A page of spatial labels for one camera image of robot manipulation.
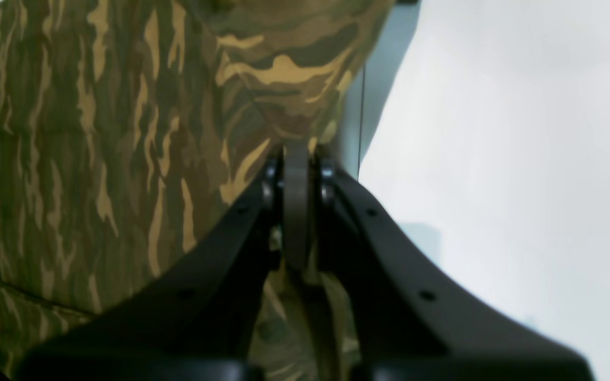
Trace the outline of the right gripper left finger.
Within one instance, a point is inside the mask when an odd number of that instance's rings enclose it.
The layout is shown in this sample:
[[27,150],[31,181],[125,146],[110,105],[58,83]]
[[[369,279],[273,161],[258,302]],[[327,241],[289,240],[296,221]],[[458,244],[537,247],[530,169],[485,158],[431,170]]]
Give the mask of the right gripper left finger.
[[162,361],[244,356],[263,285],[280,259],[298,267],[298,159],[262,175],[190,253],[94,322],[35,350],[37,361]]

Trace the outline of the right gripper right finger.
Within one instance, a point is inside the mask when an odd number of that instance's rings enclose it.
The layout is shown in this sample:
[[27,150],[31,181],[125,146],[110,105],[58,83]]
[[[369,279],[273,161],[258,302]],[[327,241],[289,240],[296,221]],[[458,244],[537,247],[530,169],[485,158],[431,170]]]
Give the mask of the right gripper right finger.
[[448,277],[327,146],[310,159],[318,266],[351,299],[363,359],[581,361]]

